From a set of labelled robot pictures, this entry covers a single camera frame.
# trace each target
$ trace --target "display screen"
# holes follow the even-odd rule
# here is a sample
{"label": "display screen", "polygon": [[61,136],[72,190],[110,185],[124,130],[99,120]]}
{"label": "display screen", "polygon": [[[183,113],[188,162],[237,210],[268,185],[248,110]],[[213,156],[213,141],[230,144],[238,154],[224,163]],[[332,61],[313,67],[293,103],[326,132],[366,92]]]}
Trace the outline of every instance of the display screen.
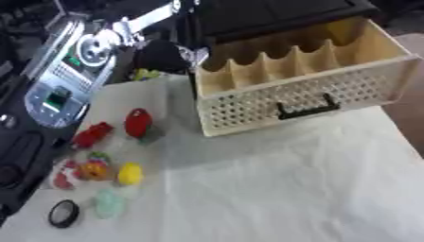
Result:
{"label": "display screen", "polygon": [[63,58],[63,62],[68,64],[70,67],[72,67],[79,73],[82,73],[84,71],[84,65],[82,64],[81,60],[72,55],[70,52],[66,54],[66,56]]}

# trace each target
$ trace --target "red fruit toy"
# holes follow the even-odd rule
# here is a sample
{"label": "red fruit toy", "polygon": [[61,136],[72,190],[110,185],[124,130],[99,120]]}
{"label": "red fruit toy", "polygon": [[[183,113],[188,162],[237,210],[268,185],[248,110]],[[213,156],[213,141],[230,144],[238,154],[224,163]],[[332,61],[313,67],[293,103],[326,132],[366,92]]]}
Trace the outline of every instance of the red fruit toy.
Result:
{"label": "red fruit toy", "polygon": [[134,138],[143,137],[151,127],[153,121],[150,114],[144,109],[135,109],[128,114],[125,120],[125,131]]}
{"label": "red fruit toy", "polygon": [[91,126],[88,130],[82,131],[74,137],[74,146],[76,148],[89,148],[102,140],[113,129],[114,127],[105,122]]}

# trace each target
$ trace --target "yellow ball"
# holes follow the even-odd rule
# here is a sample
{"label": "yellow ball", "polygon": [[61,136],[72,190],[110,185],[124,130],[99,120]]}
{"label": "yellow ball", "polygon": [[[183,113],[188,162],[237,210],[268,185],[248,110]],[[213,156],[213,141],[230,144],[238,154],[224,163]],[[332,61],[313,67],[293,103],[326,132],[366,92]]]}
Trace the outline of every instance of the yellow ball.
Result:
{"label": "yellow ball", "polygon": [[135,185],[143,180],[143,168],[141,164],[125,163],[117,175],[117,179],[122,185]]}

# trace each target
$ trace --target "red toy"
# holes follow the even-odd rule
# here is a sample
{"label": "red toy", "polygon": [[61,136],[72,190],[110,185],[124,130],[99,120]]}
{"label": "red toy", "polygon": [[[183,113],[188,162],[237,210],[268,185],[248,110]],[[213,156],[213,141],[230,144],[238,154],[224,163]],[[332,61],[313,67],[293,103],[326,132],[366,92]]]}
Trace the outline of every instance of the red toy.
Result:
{"label": "red toy", "polygon": [[125,120],[125,131],[134,138],[143,137],[151,127],[153,121],[150,114],[144,109],[135,109],[128,114]]}
{"label": "red toy", "polygon": [[74,161],[67,161],[61,164],[62,167],[50,175],[50,184],[53,187],[62,190],[73,190],[80,183],[81,173],[78,170],[77,163]]}
{"label": "red toy", "polygon": [[75,148],[89,148],[93,144],[102,140],[114,127],[105,122],[91,126],[88,130],[82,131],[74,137]]}

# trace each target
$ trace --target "orange toy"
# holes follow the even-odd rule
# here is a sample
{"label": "orange toy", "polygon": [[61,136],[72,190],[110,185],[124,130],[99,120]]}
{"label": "orange toy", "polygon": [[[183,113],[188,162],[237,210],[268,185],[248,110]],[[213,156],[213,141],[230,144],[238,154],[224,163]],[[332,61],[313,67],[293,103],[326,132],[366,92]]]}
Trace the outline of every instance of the orange toy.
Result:
{"label": "orange toy", "polygon": [[80,174],[85,180],[106,181],[112,177],[109,156],[101,152],[93,152],[88,161],[79,165]]}

